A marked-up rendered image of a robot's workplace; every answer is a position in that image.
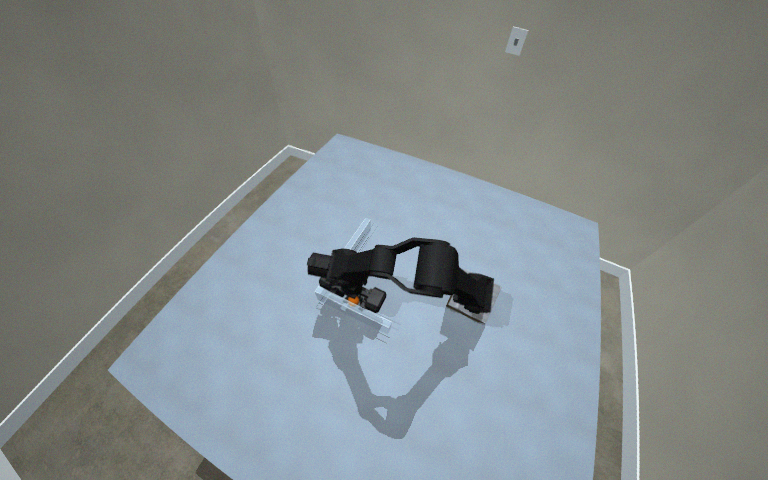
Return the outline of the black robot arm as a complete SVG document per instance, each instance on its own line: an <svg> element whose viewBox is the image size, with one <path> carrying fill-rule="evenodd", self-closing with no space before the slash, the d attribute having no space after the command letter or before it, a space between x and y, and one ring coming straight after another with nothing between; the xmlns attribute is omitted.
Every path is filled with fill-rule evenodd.
<svg viewBox="0 0 768 480"><path fill-rule="evenodd" d="M393 273L397 254L417 246L420 248L414 289L411 289L393 277ZM408 293L437 298L443 298L443 294L453 295L453 301L462 303L469 312L491 313L494 278L478 273L469 275L462 270L458 252L449 242L413 237L394 246L375 245L374 249L359 253L351 249L336 249L332 250L331 256L312 253L307 261L308 275L326 278L330 285L342 287L355 286L362 277L366 285L367 276L390 278Z"/></svg>

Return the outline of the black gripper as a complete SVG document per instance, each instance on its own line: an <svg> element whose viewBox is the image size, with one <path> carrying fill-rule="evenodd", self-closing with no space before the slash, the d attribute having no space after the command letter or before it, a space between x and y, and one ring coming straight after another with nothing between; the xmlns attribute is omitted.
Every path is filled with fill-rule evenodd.
<svg viewBox="0 0 768 480"><path fill-rule="evenodd" d="M363 277L362 277L363 279ZM319 279L319 285L320 287L326 289L327 291L336 294L340 297L349 296L353 299L356 298L356 296L361 295L364 297L364 301L362 302L361 306L362 308L365 308L367 310L370 310L374 313L378 313L384 300L386 299L386 292L374 287L373 289L366 289L363 286L363 282L361 281L355 285L355 286L345 286L343 288L339 286L333 286L330 285L330 282L326 282L326 278ZM362 284L361 284L362 282ZM337 288L337 289L336 289ZM339 289L339 290L338 290ZM354 291L354 293L352 293ZM366 302L366 303L365 303ZM364 307L365 304L365 307Z"/></svg>

